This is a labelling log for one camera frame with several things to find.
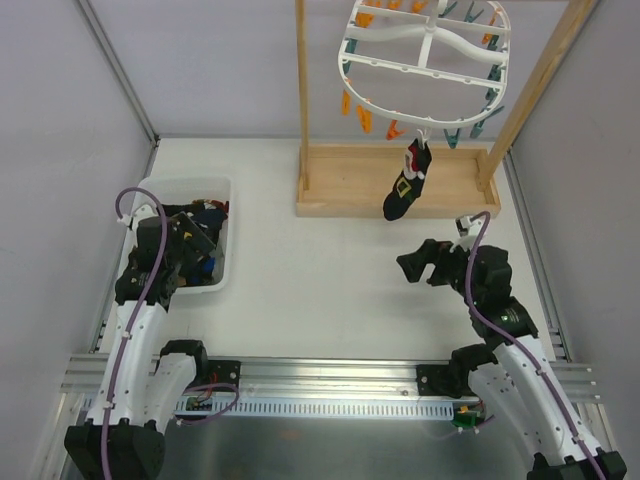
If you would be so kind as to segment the navy santa sock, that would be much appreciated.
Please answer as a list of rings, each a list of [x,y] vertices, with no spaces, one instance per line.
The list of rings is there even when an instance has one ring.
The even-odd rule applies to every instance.
[[[421,196],[432,162],[428,145],[415,139],[405,150],[400,174],[383,202],[383,216],[387,221],[402,218]]]

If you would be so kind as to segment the orange clothespin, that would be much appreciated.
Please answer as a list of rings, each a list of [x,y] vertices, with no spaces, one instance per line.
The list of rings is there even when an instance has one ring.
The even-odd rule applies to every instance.
[[[356,115],[359,124],[364,133],[369,134],[373,129],[373,115],[372,112],[364,108],[362,105],[356,106]]]
[[[392,141],[395,140],[396,138],[399,138],[403,135],[406,134],[406,131],[404,129],[399,129],[398,128],[398,121],[397,120],[392,120],[387,128],[386,131],[386,135],[385,135],[385,139],[387,141]]]
[[[344,90],[342,92],[342,97],[341,97],[341,114],[343,116],[347,116],[350,114],[350,111],[351,111],[351,96],[346,90]]]

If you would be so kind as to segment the white plastic clip hanger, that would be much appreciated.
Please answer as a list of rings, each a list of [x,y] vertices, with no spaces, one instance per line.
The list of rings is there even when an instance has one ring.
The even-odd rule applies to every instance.
[[[466,14],[462,20],[448,19],[446,14],[454,6],[440,1],[428,15],[419,10],[402,11],[398,6],[382,8],[378,1],[357,1],[354,3],[338,52],[338,65],[341,80],[351,96],[364,108],[389,120],[397,120],[414,125],[436,129],[453,129],[475,126],[501,112],[501,101],[508,84],[511,23],[502,5],[490,1],[493,9],[489,24],[478,24],[476,17]],[[387,60],[356,52],[361,42],[389,42],[404,38],[417,38],[421,41],[418,60],[414,64]],[[466,58],[489,64],[487,78],[463,75],[429,66],[429,57],[435,42],[447,45]],[[402,74],[415,74],[435,80],[459,83],[465,86],[483,87],[487,90],[486,105],[473,116],[459,117],[453,120],[441,120],[431,116],[419,116],[380,107],[369,98],[360,95],[348,78],[350,67],[361,64],[368,67],[385,68]]]

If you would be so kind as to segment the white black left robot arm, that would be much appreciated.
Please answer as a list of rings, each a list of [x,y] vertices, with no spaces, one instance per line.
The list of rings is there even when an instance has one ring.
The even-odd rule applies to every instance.
[[[68,428],[64,446],[85,479],[155,479],[165,458],[165,430],[183,392],[209,380],[204,344],[154,346],[180,276],[215,249],[193,221],[136,212],[126,267],[115,284],[112,351],[86,420]]]

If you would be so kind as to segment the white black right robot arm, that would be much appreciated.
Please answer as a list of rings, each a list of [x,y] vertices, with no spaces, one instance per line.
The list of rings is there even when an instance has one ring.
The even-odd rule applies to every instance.
[[[530,479],[622,479],[627,466],[585,426],[550,367],[538,330],[511,293],[506,250],[484,245],[475,254],[450,241],[427,239],[396,259],[416,283],[470,292],[473,329],[482,343],[461,347],[445,367],[426,373],[428,388],[452,398],[474,395],[513,442]]]

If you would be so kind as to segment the pile of dark socks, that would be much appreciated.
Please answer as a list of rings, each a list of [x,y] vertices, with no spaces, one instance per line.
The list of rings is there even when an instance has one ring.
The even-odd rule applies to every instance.
[[[186,205],[164,204],[163,208],[169,217],[183,212],[213,242],[215,248],[219,246],[220,233],[228,219],[229,202],[197,199]],[[180,270],[179,285],[200,287],[214,284],[214,269],[218,265],[218,257],[216,252],[198,255],[193,266]]]

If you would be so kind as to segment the wooden hanger stand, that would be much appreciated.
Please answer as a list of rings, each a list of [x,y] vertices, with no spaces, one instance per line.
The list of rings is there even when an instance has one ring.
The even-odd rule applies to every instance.
[[[437,145],[426,191],[412,218],[454,218],[501,210],[494,176],[534,107],[597,7],[595,1],[566,6],[492,148]],[[296,213],[300,217],[379,218],[384,196],[399,173],[402,149],[383,144],[313,144],[309,135],[305,4],[296,4],[301,146]]]

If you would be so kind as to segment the white perforated plastic basket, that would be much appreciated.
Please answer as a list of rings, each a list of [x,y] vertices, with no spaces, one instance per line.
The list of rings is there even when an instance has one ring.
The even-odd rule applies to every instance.
[[[229,218],[223,222],[214,254],[215,265],[211,283],[204,286],[179,287],[176,295],[209,294],[222,290],[229,282],[235,253],[237,209],[232,179],[225,174],[151,176],[143,179],[138,187],[152,193],[164,205],[187,205],[194,200],[229,203]]]

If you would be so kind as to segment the teal clothespin near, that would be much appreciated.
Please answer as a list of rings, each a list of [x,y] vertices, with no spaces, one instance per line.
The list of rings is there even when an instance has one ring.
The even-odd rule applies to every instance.
[[[460,134],[461,134],[462,129],[461,128],[456,128],[455,130],[451,129],[444,129],[444,137],[445,140],[447,142],[447,145],[450,149],[456,149],[458,144],[459,144],[459,138],[460,138]]]

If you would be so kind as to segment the white clothespin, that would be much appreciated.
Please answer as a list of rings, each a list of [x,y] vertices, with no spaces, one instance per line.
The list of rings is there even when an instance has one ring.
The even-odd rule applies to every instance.
[[[421,150],[428,149],[431,134],[432,134],[432,129],[430,127],[417,129],[417,140],[419,142],[419,148]]]

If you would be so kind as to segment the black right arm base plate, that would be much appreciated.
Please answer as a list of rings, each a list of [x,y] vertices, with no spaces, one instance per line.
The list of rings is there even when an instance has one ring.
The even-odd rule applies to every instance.
[[[468,384],[468,374],[468,370],[455,366],[419,364],[416,366],[418,394],[453,399],[475,396]]]

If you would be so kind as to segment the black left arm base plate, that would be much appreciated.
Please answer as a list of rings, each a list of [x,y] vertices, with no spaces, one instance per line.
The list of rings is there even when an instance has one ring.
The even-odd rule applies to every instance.
[[[214,358],[208,361],[204,381],[214,392],[231,392],[230,385],[239,386],[242,363],[238,360]]]

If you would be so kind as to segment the aluminium mounting rail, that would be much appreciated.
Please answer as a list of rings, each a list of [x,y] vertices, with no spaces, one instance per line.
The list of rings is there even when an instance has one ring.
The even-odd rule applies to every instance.
[[[107,354],[73,354],[63,376],[63,393],[95,394]],[[448,370],[448,361],[346,360],[260,357],[209,357],[205,379],[231,380],[241,396],[354,400],[416,400],[437,396],[427,388],[428,373]],[[551,362],[561,386],[577,403],[601,403],[602,388],[588,364]]]

